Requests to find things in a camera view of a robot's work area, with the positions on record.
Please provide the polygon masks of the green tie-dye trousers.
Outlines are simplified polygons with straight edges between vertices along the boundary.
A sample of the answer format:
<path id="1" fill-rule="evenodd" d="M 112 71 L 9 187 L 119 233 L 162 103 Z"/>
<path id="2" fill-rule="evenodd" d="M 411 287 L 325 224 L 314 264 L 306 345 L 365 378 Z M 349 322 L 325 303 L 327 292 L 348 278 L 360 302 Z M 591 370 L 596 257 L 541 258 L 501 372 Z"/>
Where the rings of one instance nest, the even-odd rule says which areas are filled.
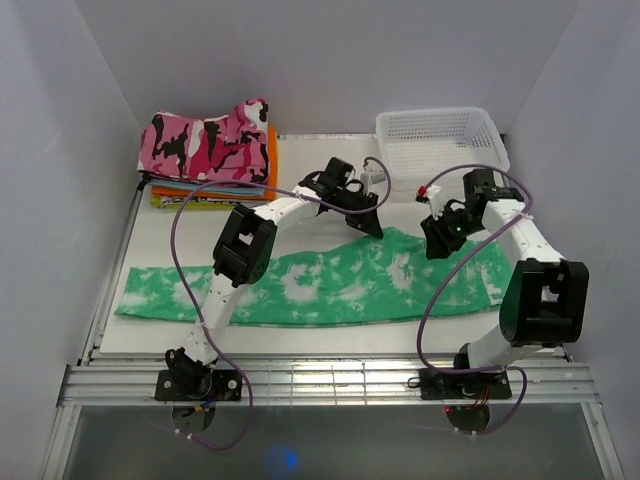
<path id="1" fill-rule="evenodd" d="M 473 240 L 447 259 L 429 260 L 424 239 L 396 228 L 327 252 L 303 251 L 272 260 L 241 297 L 230 323 L 245 327 L 325 328 L 418 319 L 429 300 L 434 317 L 469 315 L 501 304 L 512 268 L 490 243 L 436 291 Z"/>

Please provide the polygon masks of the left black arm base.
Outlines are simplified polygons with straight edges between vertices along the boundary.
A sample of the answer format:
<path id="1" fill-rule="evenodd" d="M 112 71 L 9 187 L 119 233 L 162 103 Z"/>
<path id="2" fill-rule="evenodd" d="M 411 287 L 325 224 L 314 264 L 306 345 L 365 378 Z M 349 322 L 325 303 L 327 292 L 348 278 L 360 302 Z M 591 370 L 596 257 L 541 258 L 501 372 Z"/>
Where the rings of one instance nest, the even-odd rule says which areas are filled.
<path id="1" fill-rule="evenodd" d="M 179 379 L 169 370 L 162 370 L 158 374 L 153 398 L 170 402 L 239 401 L 242 386 L 243 379 L 235 370 L 212 370 L 193 382 Z"/>

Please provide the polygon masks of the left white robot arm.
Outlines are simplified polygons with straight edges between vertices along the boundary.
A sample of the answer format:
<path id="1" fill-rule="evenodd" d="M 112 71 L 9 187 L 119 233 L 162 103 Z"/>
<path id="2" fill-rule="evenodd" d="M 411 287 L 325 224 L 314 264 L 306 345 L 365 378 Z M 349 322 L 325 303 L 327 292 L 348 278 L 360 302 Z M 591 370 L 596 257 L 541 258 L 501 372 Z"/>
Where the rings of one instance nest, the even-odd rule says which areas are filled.
<path id="1" fill-rule="evenodd" d="M 195 326 L 177 349 L 165 354 L 168 370 L 178 388 L 190 399 L 205 397 L 212 387 L 212 365 L 224 356 L 213 335 L 224 331 L 247 287 L 266 273 L 277 235 L 326 211 L 342 214 L 346 225 L 381 238 L 383 230 L 377 210 L 389 199 L 390 190 L 380 197 L 366 184 L 353 179 L 354 167 L 337 158 L 322 171 L 300 180 L 291 190 L 274 187 L 280 196 L 255 209 L 235 207 L 213 248 L 212 277 L 205 299 L 199 301 L 186 279 L 176 249 L 180 207 L 170 232 L 170 250 L 181 283 L 195 311 Z"/>

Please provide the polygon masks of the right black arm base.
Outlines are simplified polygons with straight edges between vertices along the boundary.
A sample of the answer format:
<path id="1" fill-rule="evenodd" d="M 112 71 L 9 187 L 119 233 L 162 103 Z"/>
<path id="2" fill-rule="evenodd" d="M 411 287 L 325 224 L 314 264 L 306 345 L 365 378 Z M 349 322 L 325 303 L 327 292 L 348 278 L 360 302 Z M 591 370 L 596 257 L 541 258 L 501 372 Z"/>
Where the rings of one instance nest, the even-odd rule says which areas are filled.
<path id="1" fill-rule="evenodd" d="M 507 374 L 474 373 L 453 375 L 422 368 L 407 381 L 422 400 L 506 400 L 512 397 Z"/>

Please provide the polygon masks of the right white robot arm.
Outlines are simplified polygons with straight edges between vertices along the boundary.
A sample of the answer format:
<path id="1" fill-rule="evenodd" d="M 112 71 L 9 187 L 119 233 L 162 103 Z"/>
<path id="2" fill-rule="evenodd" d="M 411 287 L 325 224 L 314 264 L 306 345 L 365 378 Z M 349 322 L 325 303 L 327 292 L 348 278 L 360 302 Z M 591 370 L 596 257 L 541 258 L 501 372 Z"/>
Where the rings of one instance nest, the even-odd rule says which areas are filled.
<path id="1" fill-rule="evenodd" d="M 492 242 L 502 249 L 512 268 L 498 323 L 480 339 L 464 345 L 465 363 L 458 367 L 425 365 L 451 375 L 458 394 L 474 397 L 487 386 L 487 374 L 512 368 L 530 352 L 579 339 L 589 271 L 584 263 L 567 260 L 544 238 L 529 213 L 532 195 L 522 183 L 512 180 L 508 187 L 496 185 L 496 167 L 466 164 L 463 168 L 462 209 L 454 210 L 443 201 L 434 181 L 419 187 L 416 199 L 428 204 L 432 212 L 421 224 L 430 259 L 449 256 L 474 233 L 489 233 L 452 269 L 447 281 Z"/>

